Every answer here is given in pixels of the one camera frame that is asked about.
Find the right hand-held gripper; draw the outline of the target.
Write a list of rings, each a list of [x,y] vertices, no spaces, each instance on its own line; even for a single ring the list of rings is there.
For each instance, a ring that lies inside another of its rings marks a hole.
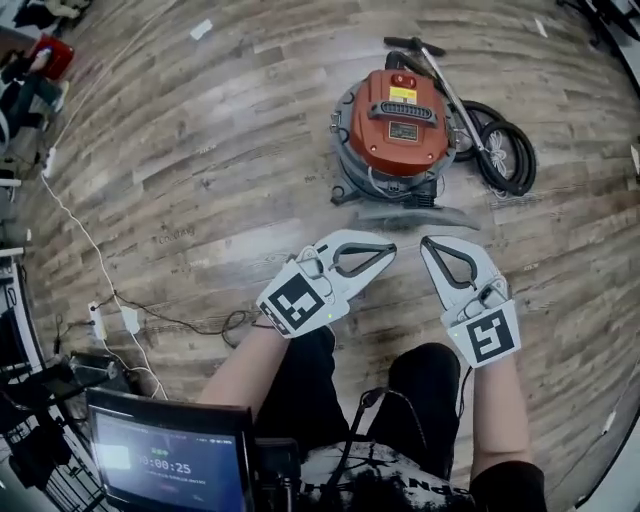
[[[446,310],[441,321],[447,335],[472,368],[521,348],[515,301],[506,280],[495,278],[499,271],[483,247],[453,236],[424,236],[420,253]],[[470,276],[456,279],[441,253],[464,262]]]

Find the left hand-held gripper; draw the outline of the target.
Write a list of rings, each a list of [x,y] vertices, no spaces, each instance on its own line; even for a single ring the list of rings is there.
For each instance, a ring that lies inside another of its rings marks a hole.
[[[256,305],[284,338],[302,336],[346,316],[347,301],[381,274],[396,254],[396,245],[379,234],[334,231],[287,261]],[[367,259],[351,270],[340,264],[342,256],[361,255]],[[331,261],[329,277],[320,257]]]

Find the person's left forearm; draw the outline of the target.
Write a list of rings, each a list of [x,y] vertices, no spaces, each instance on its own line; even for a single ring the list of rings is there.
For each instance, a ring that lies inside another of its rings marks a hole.
[[[274,329],[251,328],[209,379],[198,403],[249,409],[256,420],[289,344]]]

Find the person's right forearm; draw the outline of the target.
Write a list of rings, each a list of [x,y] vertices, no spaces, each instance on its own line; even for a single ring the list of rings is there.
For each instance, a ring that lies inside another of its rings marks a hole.
[[[475,371],[471,480],[509,461],[532,462],[526,401],[513,354]]]

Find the person's black trousers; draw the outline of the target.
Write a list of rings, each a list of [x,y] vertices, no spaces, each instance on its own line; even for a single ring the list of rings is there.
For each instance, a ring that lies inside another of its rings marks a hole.
[[[301,453],[343,442],[349,426],[332,382],[335,337],[326,327],[289,343],[255,423],[259,437],[294,439]],[[440,343],[395,359],[367,439],[386,445],[443,479],[450,476],[459,428],[460,363]]]

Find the red vacuum cleaner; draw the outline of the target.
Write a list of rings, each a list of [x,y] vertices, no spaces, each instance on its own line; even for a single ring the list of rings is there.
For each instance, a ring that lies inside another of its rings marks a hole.
[[[436,207],[456,142],[435,78],[398,67],[372,71],[337,101],[330,131],[341,175],[333,204],[367,199],[402,210]]]

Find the metal vacuum wand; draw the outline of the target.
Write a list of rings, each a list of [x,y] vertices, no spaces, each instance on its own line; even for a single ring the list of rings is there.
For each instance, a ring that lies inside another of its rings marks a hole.
[[[446,54],[445,50],[426,43],[419,37],[401,38],[386,36],[383,38],[383,42],[385,45],[390,47],[419,51],[422,54],[422,56],[426,59],[426,61],[433,69],[439,81],[439,84],[444,88],[446,97],[455,106],[455,109],[461,117],[463,124],[467,129],[467,133],[472,140],[473,146],[476,150],[483,152],[485,150],[485,147],[481,141],[478,131],[475,128],[474,123],[472,122],[471,117],[469,116],[466,108],[463,106],[462,101],[454,91],[453,87],[444,77],[444,74],[442,73],[438,63],[436,62],[436,58],[438,56],[444,56]]]

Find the person's printed t-shirt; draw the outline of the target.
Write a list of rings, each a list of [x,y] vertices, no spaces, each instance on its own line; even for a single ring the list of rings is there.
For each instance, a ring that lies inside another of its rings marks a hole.
[[[483,471],[465,489],[376,442],[355,442],[332,492],[343,442],[312,450],[301,466],[299,512],[547,512],[544,474],[521,461]]]

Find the black tablet screen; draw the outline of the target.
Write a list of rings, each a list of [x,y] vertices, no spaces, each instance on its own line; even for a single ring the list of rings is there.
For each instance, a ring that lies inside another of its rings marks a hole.
[[[91,388],[91,449],[122,512],[255,512],[252,414]]]

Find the red box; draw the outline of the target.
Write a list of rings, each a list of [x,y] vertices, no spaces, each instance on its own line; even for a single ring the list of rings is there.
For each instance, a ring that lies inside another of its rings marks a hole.
[[[72,63],[75,49],[54,36],[42,33],[40,39],[30,49],[29,57],[34,58],[41,50],[49,50],[47,66],[42,73],[52,81],[61,80]]]

